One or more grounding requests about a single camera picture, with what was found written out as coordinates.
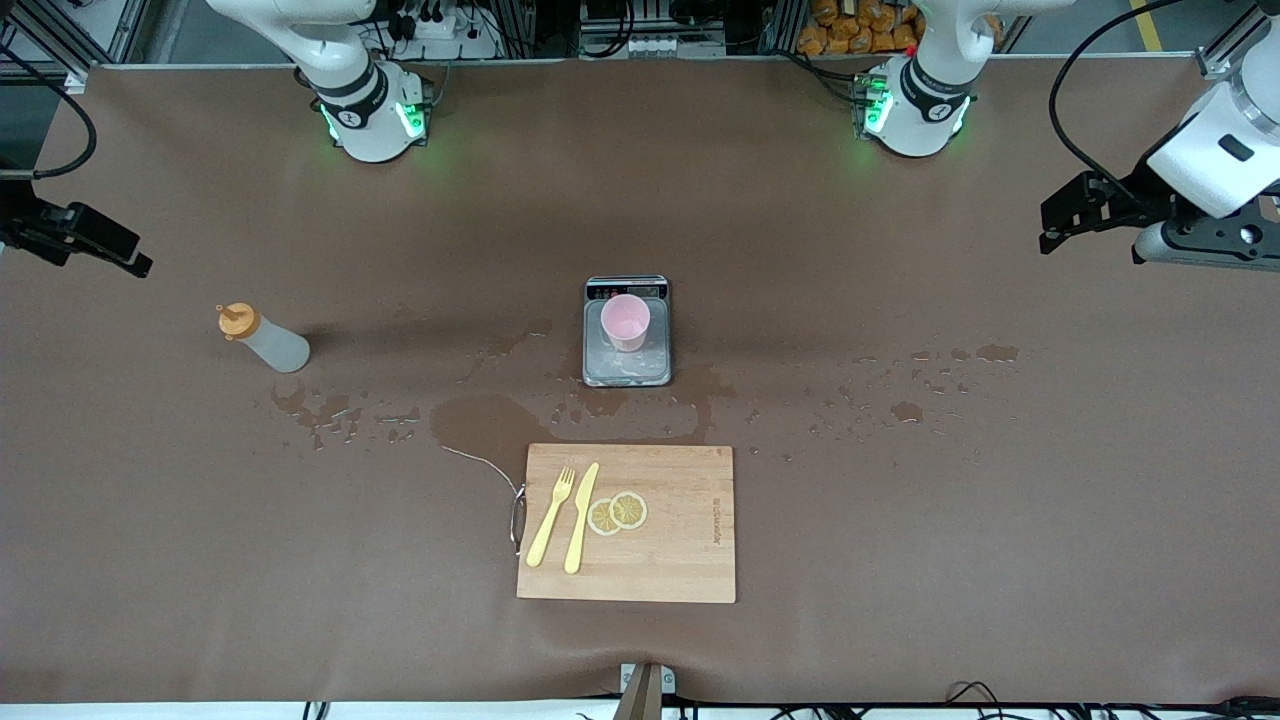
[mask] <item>fork handle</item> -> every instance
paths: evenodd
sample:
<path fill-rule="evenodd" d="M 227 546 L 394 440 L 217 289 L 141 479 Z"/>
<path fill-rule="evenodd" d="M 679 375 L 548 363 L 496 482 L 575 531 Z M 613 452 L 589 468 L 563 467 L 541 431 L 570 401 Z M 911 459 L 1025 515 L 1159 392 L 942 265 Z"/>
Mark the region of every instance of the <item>fork handle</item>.
<path fill-rule="evenodd" d="M 564 555 L 564 571 L 573 575 L 582 566 L 582 536 L 586 532 L 586 512 L 577 514 L 573 524 L 573 538 L 568 541 L 568 553 Z"/>
<path fill-rule="evenodd" d="M 538 528 L 538 534 L 534 536 L 534 544 L 529 547 L 529 555 L 525 556 L 525 564 L 530 568 L 538 568 L 543 564 L 543 557 L 547 555 L 547 543 L 552 539 L 552 528 L 556 525 L 556 512 L 559 510 L 559 502 L 552 503 L 547 511 L 547 516 L 543 518 L 543 524 Z"/>

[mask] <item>brown table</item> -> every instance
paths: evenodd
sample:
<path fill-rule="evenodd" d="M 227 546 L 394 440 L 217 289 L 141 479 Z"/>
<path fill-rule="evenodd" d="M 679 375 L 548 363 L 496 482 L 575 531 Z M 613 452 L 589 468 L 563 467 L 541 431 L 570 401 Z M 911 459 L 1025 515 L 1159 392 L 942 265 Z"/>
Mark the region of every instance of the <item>brown table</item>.
<path fill-rule="evenodd" d="M 95 72 L 99 155 L 41 188 L 156 266 L 0 264 L 0 698 L 579 696 L 637 659 L 717 701 L 1280 693 L 1280 284 L 1124 231 L 1041 258 L 1056 69 L 993 63 L 906 160 L 782 63 L 468 68 L 372 167 L 287 72 Z M 1199 87 L 1085 61 L 1064 119 L 1126 170 Z M 45 163 L 79 142 L 64 109 Z M 580 284 L 626 272 L 673 279 L 676 382 L 586 392 Z M 224 341 L 234 300 L 310 365 Z M 552 438 L 735 446 L 739 602 L 516 600 L 511 493 L 438 443 L 517 474 Z"/>

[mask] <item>digital kitchen scale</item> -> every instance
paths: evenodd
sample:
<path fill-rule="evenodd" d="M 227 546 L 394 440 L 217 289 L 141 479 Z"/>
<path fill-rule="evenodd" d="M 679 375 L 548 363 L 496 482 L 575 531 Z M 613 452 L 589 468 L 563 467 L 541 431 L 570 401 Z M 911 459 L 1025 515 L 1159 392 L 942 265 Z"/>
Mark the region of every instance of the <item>digital kitchen scale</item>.
<path fill-rule="evenodd" d="M 616 295 L 649 306 L 649 332 L 635 352 L 620 352 L 600 325 L 600 309 Z M 662 275 L 605 275 L 582 292 L 582 382 L 591 387 L 657 387 L 671 382 L 671 284 Z"/>

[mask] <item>bottle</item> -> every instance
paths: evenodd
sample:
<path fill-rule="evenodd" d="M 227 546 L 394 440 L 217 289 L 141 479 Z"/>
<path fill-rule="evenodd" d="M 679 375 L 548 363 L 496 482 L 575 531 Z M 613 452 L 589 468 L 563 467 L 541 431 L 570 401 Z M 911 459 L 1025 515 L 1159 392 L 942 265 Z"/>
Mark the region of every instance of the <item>bottle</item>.
<path fill-rule="evenodd" d="M 307 364 L 311 345 L 244 302 L 218 306 L 218 327 L 227 340 L 237 340 L 253 348 L 257 356 L 279 373 L 292 373 Z"/>

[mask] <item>yellow knife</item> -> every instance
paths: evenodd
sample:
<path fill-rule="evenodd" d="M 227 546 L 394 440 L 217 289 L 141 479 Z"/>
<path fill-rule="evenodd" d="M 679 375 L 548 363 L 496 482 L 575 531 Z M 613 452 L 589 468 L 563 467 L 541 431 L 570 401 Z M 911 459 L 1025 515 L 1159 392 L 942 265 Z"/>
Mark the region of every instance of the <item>yellow knife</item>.
<path fill-rule="evenodd" d="M 600 471 L 599 462 L 591 462 L 577 486 L 573 505 L 577 506 L 577 523 L 573 524 L 573 538 L 568 542 L 568 555 L 564 556 L 564 571 L 570 575 L 582 566 L 582 534 L 586 532 L 586 512 L 591 507 L 591 491 L 595 489 L 595 474 Z"/>

